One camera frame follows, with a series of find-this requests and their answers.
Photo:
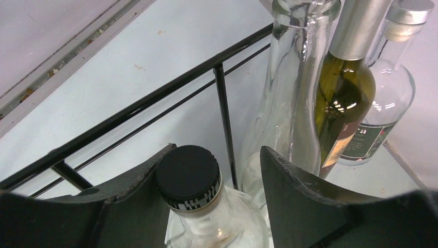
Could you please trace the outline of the clear bottle black cap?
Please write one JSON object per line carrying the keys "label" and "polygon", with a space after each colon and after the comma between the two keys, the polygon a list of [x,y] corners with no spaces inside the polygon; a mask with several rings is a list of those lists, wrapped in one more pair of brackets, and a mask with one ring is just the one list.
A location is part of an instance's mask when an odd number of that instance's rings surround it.
{"label": "clear bottle black cap", "polygon": [[166,247],[269,247],[264,217],[251,197],[227,187],[207,149],[184,145],[167,153],[155,171],[158,189],[175,216]]}

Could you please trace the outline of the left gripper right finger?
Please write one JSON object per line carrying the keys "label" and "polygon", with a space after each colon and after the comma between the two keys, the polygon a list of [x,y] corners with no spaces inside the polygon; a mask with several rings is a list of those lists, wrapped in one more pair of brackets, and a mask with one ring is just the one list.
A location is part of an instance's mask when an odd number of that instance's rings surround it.
{"label": "left gripper right finger", "polygon": [[260,149],[275,247],[437,247],[437,192],[378,198],[344,189]]}

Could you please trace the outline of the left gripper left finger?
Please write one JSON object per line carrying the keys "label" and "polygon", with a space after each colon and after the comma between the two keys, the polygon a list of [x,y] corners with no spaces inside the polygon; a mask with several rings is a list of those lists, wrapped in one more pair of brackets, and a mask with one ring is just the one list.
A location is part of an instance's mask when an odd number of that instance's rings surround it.
{"label": "left gripper left finger", "polygon": [[1,247],[164,247],[169,207],[154,172],[175,147],[78,195],[1,193]]}

